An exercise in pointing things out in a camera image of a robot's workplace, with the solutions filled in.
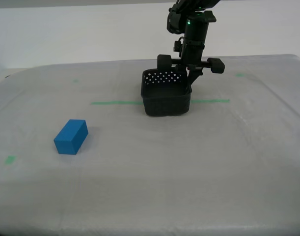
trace plastic sheet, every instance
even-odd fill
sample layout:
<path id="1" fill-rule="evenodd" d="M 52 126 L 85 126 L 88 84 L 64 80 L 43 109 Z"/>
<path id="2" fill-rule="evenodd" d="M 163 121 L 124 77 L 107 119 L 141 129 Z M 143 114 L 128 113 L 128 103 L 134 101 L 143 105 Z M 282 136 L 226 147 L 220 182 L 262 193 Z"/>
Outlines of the plastic sheet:
<path id="1" fill-rule="evenodd" d="M 51 65 L 0 84 L 0 233 L 300 235 L 300 59 L 223 58 L 190 111 L 151 118 L 155 60 Z M 89 135 L 76 156 L 54 137 Z"/>

